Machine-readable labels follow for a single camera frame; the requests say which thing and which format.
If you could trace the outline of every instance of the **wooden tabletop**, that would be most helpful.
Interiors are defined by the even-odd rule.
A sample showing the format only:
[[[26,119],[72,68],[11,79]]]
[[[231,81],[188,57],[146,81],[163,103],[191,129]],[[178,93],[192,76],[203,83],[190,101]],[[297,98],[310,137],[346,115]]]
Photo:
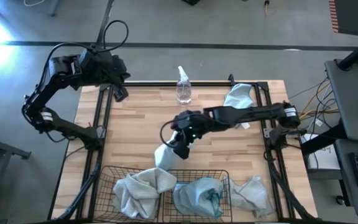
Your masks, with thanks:
[[[262,82],[268,82],[272,103],[288,101],[284,81]],[[155,167],[154,151],[161,145],[159,138],[161,126],[181,111],[202,110],[202,108],[223,105],[224,95],[230,89],[228,87],[193,87],[192,101],[188,106],[177,104],[174,87],[128,87],[127,90],[129,92],[127,99],[121,103],[115,101],[112,103],[103,166],[138,169]],[[96,87],[82,89],[75,118],[76,124],[86,127],[89,122],[92,122],[98,93],[99,88]],[[254,90],[251,90],[250,97],[256,105]],[[102,108],[99,123],[103,122],[103,115],[104,108]],[[166,128],[163,133],[165,139],[169,139],[172,130]],[[80,140],[72,141],[69,144],[68,153],[81,146]],[[263,179],[274,206],[269,168],[262,156],[263,152],[264,141],[260,122],[251,122],[250,128],[246,130],[238,128],[208,133],[202,139],[196,140],[195,148],[189,158],[178,163],[174,169],[222,169],[228,171],[230,178],[237,184],[243,184],[252,175],[258,175]],[[61,215],[79,192],[86,153],[86,150],[81,150],[65,161],[52,217]],[[317,217],[301,151],[288,147],[283,150],[283,156],[291,190],[307,211]],[[287,217],[287,206],[281,190],[280,198],[283,212]],[[88,199],[86,199],[84,214],[88,211]],[[232,208],[232,215],[234,222],[277,221],[275,213],[257,220],[252,212]]]

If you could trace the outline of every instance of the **concrete floor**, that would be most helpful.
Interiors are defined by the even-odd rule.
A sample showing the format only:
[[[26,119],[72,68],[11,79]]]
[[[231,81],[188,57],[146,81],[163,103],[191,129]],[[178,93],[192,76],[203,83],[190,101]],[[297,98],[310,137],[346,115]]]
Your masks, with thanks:
[[[25,7],[21,0],[0,1],[0,41],[96,39],[107,0],[64,0],[53,18],[47,15],[49,4]],[[332,31],[328,0],[274,0],[271,10],[277,12],[264,18],[262,0],[202,0],[196,7],[179,0],[116,0],[111,19],[128,23],[128,42],[358,46],[357,36]],[[109,33],[108,42],[122,38],[120,27]],[[46,220],[67,146],[38,134],[20,113],[23,95],[34,90],[50,49],[0,45],[0,141],[32,151],[28,161],[12,159],[0,186],[0,219],[8,223]],[[64,47],[56,55],[78,52]],[[326,60],[349,52],[122,48],[114,53],[124,59],[131,80],[177,80],[177,66],[182,65],[193,80],[223,80],[230,73],[238,80],[285,80],[292,96],[325,78]],[[304,107],[314,91],[291,103]],[[48,106],[73,121],[79,95],[67,88]],[[330,124],[337,120],[337,115],[327,117]],[[312,180],[311,186],[320,218],[358,223],[353,208],[335,203],[337,182]]]

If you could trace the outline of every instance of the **clear plastic bottle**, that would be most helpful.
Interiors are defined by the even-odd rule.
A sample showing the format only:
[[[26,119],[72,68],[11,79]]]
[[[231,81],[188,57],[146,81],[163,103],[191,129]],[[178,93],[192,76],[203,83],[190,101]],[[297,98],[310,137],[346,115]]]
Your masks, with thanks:
[[[191,101],[191,83],[184,69],[179,66],[180,81],[177,83],[177,99],[179,104],[187,105]]]

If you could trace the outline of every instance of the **black wire basket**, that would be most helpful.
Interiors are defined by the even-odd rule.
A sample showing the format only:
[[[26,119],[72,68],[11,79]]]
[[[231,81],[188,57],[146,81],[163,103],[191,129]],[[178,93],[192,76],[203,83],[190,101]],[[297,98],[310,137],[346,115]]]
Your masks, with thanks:
[[[173,190],[163,193],[162,221],[166,222],[232,222],[229,174],[225,170],[168,170],[174,175],[178,184],[190,183],[203,177],[219,179],[223,184],[223,197],[219,201],[223,214],[220,218],[202,217],[199,215],[182,215],[173,204]]]
[[[141,217],[129,218],[119,211],[119,208],[114,208],[112,200],[115,198],[115,193],[112,191],[119,179],[123,179],[127,174],[136,174],[142,172],[142,169],[132,169],[125,167],[105,166],[102,169],[99,177],[98,197],[96,199],[94,217],[96,221],[112,222],[112,223],[130,223],[130,222],[146,222],[157,223],[158,214],[160,211],[160,199],[158,200],[157,211],[153,220],[146,220]]]

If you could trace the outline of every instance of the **blue cloth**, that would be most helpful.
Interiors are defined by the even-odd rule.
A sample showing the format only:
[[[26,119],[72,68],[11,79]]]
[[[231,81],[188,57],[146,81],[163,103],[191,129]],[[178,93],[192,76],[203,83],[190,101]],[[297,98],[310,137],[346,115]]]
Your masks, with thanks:
[[[205,177],[189,184],[176,184],[173,204],[183,215],[219,218],[223,214],[219,207],[219,200],[222,197],[222,182]]]

